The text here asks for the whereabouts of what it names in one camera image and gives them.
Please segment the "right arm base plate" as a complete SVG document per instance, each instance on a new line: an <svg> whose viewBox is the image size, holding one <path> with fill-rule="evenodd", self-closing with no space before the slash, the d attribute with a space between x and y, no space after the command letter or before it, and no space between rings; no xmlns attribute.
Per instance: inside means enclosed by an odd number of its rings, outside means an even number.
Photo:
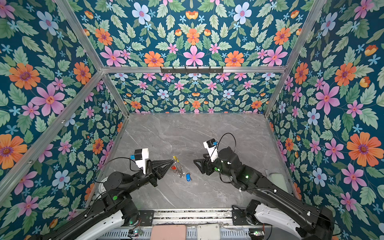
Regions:
<svg viewBox="0 0 384 240"><path fill-rule="evenodd" d="M252 217L251 214L241 209L232 209L232 222L234 226L256 226L260 224L256 217Z"/></svg>

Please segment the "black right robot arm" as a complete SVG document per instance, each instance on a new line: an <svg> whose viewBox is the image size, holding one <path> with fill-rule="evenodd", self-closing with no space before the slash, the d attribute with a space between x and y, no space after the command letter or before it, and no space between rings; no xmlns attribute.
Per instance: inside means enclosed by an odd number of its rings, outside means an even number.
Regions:
<svg viewBox="0 0 384 240"><path fill-rule="evenodd" d="M298 200L279 188L254 168L244 165L238 155L227 147L220 151L210 148L204 159L194 160L202 174L217 172L230 178L230 184L270 204L249 203L247 215L257 222L282 229L301 240L330 240L335 221L327 208L318 208Z"/></svg>

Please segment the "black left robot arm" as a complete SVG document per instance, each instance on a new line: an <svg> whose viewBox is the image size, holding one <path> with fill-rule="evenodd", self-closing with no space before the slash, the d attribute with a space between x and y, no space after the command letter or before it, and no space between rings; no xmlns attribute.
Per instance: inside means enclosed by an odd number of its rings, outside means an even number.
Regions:
<svg viewBox="0 0 384 240"><path fill-rule="evenodd" d="M65 223L60 228L45 235L33 235L31 240L75 240L84 233L90 237L95 233L95 239L110 229L124 224L134 225L139 221L139 210L135 206L131 193L151 184L158 186L174 160L146 161L145 170L136 171L130 175L121 172L111 173L103 183L106 191L82 213Z"/></svg>

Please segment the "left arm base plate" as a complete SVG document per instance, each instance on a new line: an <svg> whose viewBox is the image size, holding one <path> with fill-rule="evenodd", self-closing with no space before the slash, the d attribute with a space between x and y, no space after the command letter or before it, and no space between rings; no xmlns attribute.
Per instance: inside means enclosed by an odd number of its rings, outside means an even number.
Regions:
<svg viewBox="0 0 384 240"><path fill-rule="evenodd" d="M130 221L131 226L150 227L154 220L154 210L139 210Z"/></svg>

